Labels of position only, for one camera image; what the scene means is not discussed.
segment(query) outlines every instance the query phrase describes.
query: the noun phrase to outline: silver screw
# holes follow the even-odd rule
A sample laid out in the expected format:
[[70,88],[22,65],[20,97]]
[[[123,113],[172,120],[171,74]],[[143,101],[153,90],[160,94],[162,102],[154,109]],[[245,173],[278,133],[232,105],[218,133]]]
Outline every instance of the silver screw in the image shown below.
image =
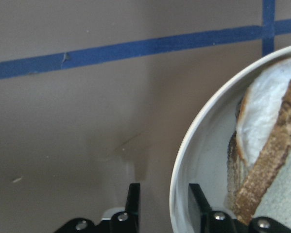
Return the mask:
[[222,212],[215,212],[213,216],[216,220],[224,220],[225,219],[225,214]]
[[123,212],[118,215],[117,219],[121,222],[126,221],[128,219],[128,214],[126,212]]
[[266,219],[259,219],[257,221],[257,225],[260,228],[269,228],[271,226],[270,223]]
[[80,230],[85,229],[87,226],[88,226],[87,222],[85,220],[83,220],[83,221],[80,221],[79,223],[77,223],[75,228],[76,228],[76,230],[80,231]]

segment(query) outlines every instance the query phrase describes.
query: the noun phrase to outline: white bowl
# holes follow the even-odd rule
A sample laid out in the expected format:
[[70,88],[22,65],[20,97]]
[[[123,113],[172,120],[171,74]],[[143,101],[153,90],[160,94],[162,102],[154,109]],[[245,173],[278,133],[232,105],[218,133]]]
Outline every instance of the white bowl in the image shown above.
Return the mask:
[[227,147],[235,131],[235,110],[246,88],[266,67],[291,57],[291,46],[254,62],[222,86],[188,129],[174,164],[170,186],[173,232],[193,233],[188,214],[188,184],[198,183],[212,207],[224,209]]

